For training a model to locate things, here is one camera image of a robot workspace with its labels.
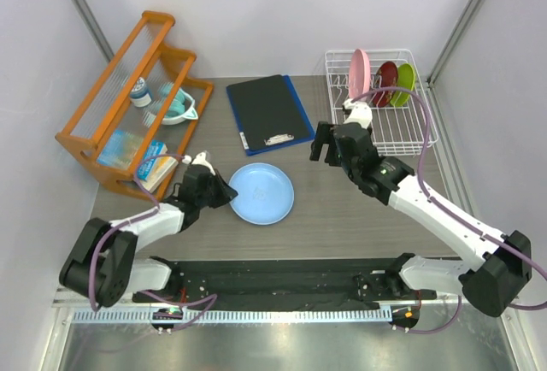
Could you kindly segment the light blue plate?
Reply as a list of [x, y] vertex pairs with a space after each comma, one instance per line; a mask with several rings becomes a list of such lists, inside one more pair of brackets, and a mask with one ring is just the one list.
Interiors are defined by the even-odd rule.
[[257, 226], [269, 226], [290, 213], [295, 192], [290, 178], [274, 165], [254, 162], [238, 169], [229, 180], [238, 195], [230, 202], [232, 211], [242, 220]]

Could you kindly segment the pink plate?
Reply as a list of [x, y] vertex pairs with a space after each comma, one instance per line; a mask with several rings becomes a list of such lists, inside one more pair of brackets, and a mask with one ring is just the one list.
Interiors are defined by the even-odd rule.
[[368, 54], [363, 49], [356, 49], [350, 60], [348, 75], [349, 98], [354, 99], [370, 90], [371, 66]]

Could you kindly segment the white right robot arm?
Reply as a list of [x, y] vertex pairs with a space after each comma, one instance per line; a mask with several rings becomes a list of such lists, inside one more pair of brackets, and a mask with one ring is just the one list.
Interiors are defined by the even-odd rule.
[[440, 196], [405, 162], [380, 155], [367, 128], [321, 121], [311, 160], [319, 159], [324, 146], [325, 162], [342, 168], [363, 194], [417, 221], [460, 258], [450, 262], [401, 256], [385, 278], [393, 297], [421, 289], [457, 294], [483, 314], [498, 317], [530, 281], [532, 247], [525, 234], [489, 227]]

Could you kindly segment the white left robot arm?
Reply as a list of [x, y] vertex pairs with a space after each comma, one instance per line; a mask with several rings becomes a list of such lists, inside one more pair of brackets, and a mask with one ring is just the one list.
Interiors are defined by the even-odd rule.
[[175, 300], [182, 281], [174, 275], [174, 265], [159, 257], [136, 260], [136, 253], [183, 232], [202, 209], [217, 209], [237, 195], [218, 170], [190, 165], [154, 208], [118, 221], [86, 222], [59, 273], [60, 285], [87, 297], [94, 310], [117, 304], [127, 292], [153, 291], [162, 301]]

